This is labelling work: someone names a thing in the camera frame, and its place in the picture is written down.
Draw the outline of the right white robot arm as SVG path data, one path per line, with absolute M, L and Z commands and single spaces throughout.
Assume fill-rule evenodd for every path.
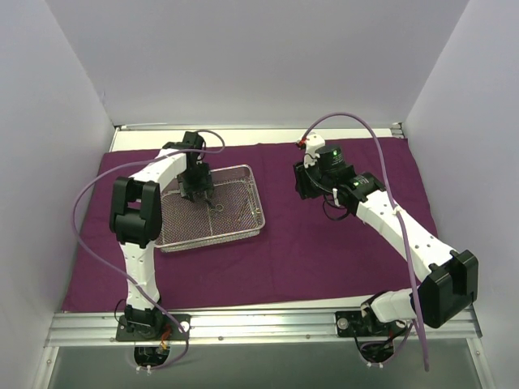
M 298 162 L 294 175 L 302 199 L 322 196 L 332 201 L 373 228 L 407 262 L 410 288 L 377 293 L 361 304 L 364 331 L 376 335 L 399 320 L 439 328 L 476 301 L 475 255 L 458 252 L 427 231 L 372 173 L 357 174 L 351 165 L 321 171 L 318 165 Z

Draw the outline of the steel clamp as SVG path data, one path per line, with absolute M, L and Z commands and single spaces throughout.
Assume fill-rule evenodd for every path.
M 208 196 L 204 197 L 204 202 L 208 206 L 210 212 L 222 212 L 224 207 L 221 204 L 215 204 Z

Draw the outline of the metal mesh instrument tray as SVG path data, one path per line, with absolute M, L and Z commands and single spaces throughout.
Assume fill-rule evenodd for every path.
M 173 180 L 161 194 L 162 229 L 155 241 L 163 253 L 191 250 L 239 239 L 254 237 L 265 226 L 264 210 L 252 168 L 248 165 L 211 171 L 214 191 L 210 198 L 224 207 L 210 212 L 204 199 L 183 199 L 178 181 Z M 238 207 L 244 199 L 251 205 L 251 215 L 238 221 Z

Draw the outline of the purple surgical wrap cloth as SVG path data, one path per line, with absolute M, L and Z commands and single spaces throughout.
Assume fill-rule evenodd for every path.
M 260 234 L 174 253 L 156 252 L 157 287 L 168 310 L 241 306 L 372 295 L 409 286 L 405 260 L 370 226 L 354 217 L 330 220 L 318 199 L 301 199 L 293 166 L 301 152 L 292 144 L 227 147 L 208 157 L 214 169 L 252 168 L 266 216 Z M 152 150 L 107 153 L 81 230 L 62 303 L 70 312 L 111 311 L 127 295 L 118 274 L 124 259 L 109 231 L 114 180 L 134 172 Z

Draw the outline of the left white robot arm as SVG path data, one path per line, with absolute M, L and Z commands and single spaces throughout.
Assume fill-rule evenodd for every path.
M 162 229 L 161 191 L 177 181 L 182 199 L 210 199 L 214 191 L 210 168 L 200 155 L 205 148 L 204 138 L 189 132 L 183 141 L 163 146 L 137 173 L 114 182 L 109 229 L 131 277 L 124 319 L 146 340 L 156 339 L 164 328 L 155 307 L 161 296 L 154 263 L 154 244 Z

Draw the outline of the steel tweezers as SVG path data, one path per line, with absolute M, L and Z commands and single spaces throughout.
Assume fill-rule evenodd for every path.
M 244 199 L 238 207 L 238 221 L 244 223 L 251 215 L 251 205 L 248 199 Z

